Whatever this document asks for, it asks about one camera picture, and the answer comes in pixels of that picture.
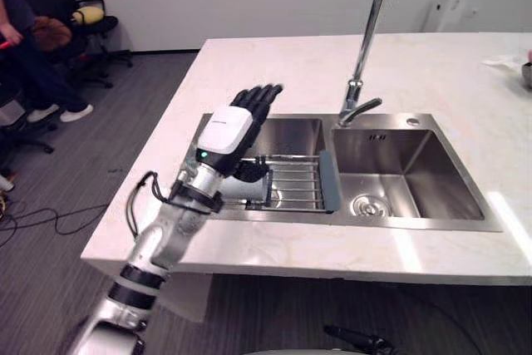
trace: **office chair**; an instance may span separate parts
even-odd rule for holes
[[[131,52],[129,50],[109,52],[105,41],[107,35],[118,25],[118,18],[105,15],[103,19],[91,25],[74,25],[72,13],[78,8],[88,5],[97,5],[104,13],[106,3],[104,0],[28,0],[37,15],[49,16],[63,22],[74,34],[84,37],[93,37],[101,50],[100,65],[101,77],[107,77],[107,69],[112,62],[124,62],[128,67],[133,67]]]
[[[72,32],[70,42],[53,52],[43,52],[43,54],[51,64],[62,64],[68,70],[67,79],[73,86],[77,86],[80,81],[100,83],[107,88],[113,86],[98,76],[87,75],[93,64],[86,57],[89,39],[86,34],[76,31],[72,26],[69,10],[74,6],[71,0],[26,0],[26,2],[36,15],[55,18],[70,28]]]
[[[57,129],[57,125],[43,120],[38,123],[26,122],[26,111],[18,99],[22,89],[13,85],[6,78],[0,83],[0,148],[3,151],[12,149],[15,145],[32,145],[41,147],[45,153],[51,154],[54,148],[32,138],[37,130],[43,128],[49,131]]]

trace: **faucet spout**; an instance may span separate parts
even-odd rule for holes
[[[372,46],[375,28],[377,26],[377,20],[383,1],[384,0],[373,0],[372,8],[367,19],[366,31],[364,32],[364,38],[362,39],[362,45],[360,47],[360,52],[358,53],[357,65],[355,66],[352,79],[350,79],[347,84],[347,94],[341,111],[341,114],[343,113],[343,115],[346,115],[357,106],[358,97],[360,96],[360,91],[364,85],[364,82],[362,81],[362,72],[366,65],[367,55]]]

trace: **chrome faucet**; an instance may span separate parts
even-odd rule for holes
[[[357,107],[360,90],[364,85],[364,82],[362,81],[362,71],[366,65],[367,54],[372,46],[375,27],[377,25],[377,19],[379,18],[379,12],[381,11],[382,1],[383,0],[373,0],[372,9],[369,12],[366,31],[364,32],[364,38],[362,40],[362,46],[360,47],[360,52],[358,53],[357,66],[355,67],[355,72],[353,73],[352,78],[347,83],[346,98],[343,103],[342,110],[338,115],[338,125],[342,127],[349,126],[355,116],[382,104],[381,99],[375,98]]]

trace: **sink drain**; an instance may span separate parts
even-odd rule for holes
[[[355,215],[391,216],[388,203],[375,195],[359,195],[352,201],[352,212]]]

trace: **white countertop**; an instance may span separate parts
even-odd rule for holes
[[[272,113],[337,113],[362,36],[214,39],[205,43],[82,258],[118,272],[133,246],[126,197],[147,170],[171,185],[205,112],[244,88],[284,84]],[[209,220],[176,271],[449,284],[532,282],[532,95],[519,76],[482,61],[522,55],[532,34],[377,35],[361,101],[376,113],[431,113],[503,233]],[[156,200],[139,195],[147,224]]]

